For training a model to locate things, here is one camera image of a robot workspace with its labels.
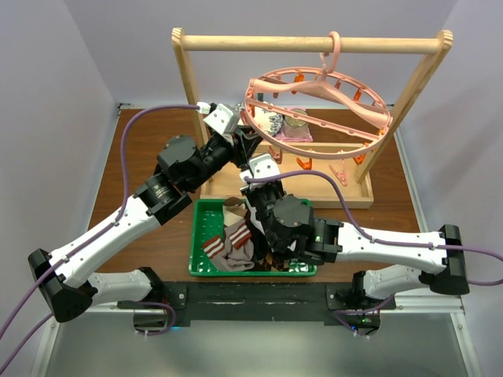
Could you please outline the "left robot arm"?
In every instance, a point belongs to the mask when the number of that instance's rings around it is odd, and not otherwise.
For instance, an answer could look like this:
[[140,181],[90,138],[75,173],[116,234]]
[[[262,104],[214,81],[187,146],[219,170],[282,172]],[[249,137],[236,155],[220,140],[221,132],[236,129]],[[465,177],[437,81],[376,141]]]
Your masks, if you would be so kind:
[[261,141],[247,126],[225,137],[213,131],[202,147],[197,147],[190,136],[172,137],[158,154],[153,175],[117,212],[59,249],[32,252],[28,264],[55,319],[68,322],[91,306],[107,302],[158,306],[164,285],[151,268],[104,275],[97,269],[125,246],[186,209],[192,202],[191,194],[227,163],[246,167]]

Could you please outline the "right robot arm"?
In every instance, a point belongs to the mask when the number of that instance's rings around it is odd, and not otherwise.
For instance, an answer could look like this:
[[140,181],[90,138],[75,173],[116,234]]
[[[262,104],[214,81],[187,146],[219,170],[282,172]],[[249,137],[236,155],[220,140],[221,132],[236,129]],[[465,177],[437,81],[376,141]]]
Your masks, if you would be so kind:
[[273,251],[310,265],[349,261],[386,265],[353,275],[351,287],[336,294],[345,308],[368,309],[423,287],[441,295],[470,292],[458,227],[392,232],[363,228],[353,217],[319,218],[301,199],[284,192],[282,178],[242,176],[241,191]]

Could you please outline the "pink round clip hanger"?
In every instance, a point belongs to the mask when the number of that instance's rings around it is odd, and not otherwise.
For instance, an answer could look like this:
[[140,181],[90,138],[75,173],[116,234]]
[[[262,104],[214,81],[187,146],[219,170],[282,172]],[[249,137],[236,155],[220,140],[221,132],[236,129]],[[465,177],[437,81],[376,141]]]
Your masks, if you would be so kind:
[[[375,90],[337,71],[343,39],[336,31],[328,39],[328,49],[319,51],[318,66],[277,68],[251,79],[244,95],[244,115],[264,141],[298,157],[337,160],[363,156],[382,145],[393,117]],[[348,137],[356,145],[327,152],[299,147],[273,136],[259,121],[260,110]]]

